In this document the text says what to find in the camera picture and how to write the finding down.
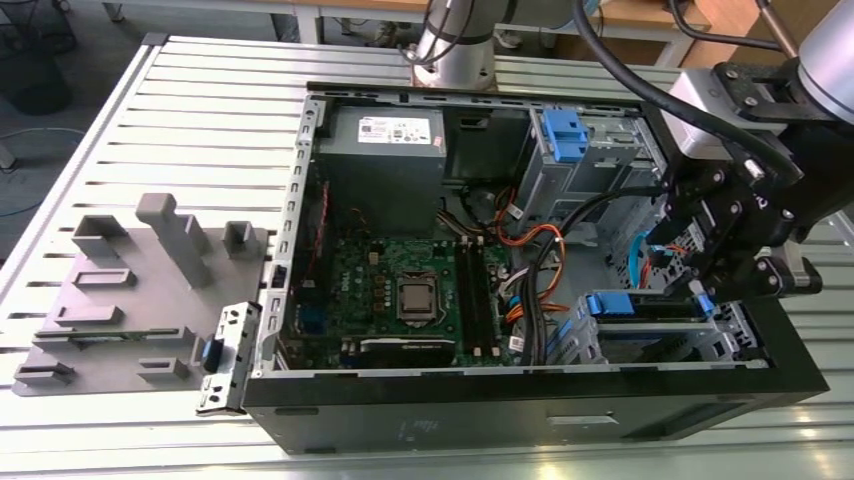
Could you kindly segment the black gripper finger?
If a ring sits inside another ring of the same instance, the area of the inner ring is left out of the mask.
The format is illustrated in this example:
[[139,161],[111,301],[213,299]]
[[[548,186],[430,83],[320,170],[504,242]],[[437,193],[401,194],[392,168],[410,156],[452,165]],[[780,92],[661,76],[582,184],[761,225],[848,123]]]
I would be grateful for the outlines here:
[[775,292],[772,273],[757,266],[763,245],[723,237],[707,239],[692,255],[696,279],[717,302],[767,297]]
[[744,194],[729,162],[684,162],[664,174],[664,216],[651,241],[672,241],[696,221],[713,241],[744,238]]

